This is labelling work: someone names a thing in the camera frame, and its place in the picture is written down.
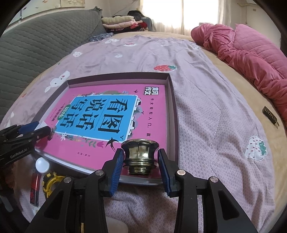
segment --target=gray quilted headboard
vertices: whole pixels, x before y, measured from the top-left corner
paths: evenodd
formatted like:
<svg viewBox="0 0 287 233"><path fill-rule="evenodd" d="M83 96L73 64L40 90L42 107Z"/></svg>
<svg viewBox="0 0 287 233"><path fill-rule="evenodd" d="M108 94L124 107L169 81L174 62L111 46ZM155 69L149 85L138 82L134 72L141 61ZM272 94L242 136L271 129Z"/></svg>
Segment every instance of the gray quilted headboard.
<svg viewBox="0 0 287 233"><path fill-rule="evenodd" d="M102 12L72 10L24 22L0 38L0 122L23 90L90 37L106 33Z"/></svg>

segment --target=stack of folded clothes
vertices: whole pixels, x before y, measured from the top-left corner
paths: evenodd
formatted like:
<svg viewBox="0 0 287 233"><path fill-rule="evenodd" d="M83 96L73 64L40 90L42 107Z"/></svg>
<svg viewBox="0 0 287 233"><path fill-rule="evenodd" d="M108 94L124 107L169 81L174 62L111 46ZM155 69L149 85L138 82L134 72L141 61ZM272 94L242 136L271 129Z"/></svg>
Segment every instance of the stack of folded clothes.
<svg viewBox="0 0 287 233"><path fill-rule="evenodd" d="M122 32L140 32L147 28L147 24L142 20L136 21L133 16L114 16L103 17L103 26L107 33L113 32L114 34Z"/></svg>

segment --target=box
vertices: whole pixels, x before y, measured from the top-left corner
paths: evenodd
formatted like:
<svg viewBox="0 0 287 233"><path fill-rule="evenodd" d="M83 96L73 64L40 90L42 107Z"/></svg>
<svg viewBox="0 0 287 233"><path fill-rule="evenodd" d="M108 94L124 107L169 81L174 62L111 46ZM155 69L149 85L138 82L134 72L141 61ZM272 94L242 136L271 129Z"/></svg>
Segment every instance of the box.
<svg viewBox="0 0 287 233"><path fill-rule="evenodd" d="M178 116L168 73L113 73L68 80L33 121L52 129L52 139L40 140L36 150L84 174L101 169L122 142L135 138L154 140L170 160L179 160ZM128 175L123 168L120 182L157 185L162 180L157 166L148 177Z"/></svg>

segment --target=green label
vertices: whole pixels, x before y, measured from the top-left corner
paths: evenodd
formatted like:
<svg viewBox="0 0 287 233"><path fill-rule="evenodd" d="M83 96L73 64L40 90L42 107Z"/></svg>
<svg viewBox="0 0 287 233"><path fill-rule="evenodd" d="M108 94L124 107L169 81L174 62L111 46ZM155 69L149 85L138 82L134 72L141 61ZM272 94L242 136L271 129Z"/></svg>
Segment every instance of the green label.
<svg viewBox="0 0 287 233"><path fill-rule="evenodd" d="M66 114L66 112L68 111L68 109L70 108L70 104L68 104L66 107L64 107L63 111L61 112L61 114L58 116L58 121L61 120L64 115Z"/></svg>

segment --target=brass object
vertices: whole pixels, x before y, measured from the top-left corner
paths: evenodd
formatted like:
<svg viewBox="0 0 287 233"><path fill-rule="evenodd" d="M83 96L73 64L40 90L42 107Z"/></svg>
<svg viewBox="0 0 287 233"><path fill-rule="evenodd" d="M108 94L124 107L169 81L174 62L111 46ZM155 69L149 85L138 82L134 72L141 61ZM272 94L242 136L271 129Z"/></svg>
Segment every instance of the brass object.
<svg viewBox="0 0 287 233"><path fill-rule="evenodd" d="M131 139L121 144L125 151L124 167L129 175L150 175L154 165L154 153L159 147L156 141L147 139Z"/></svg>

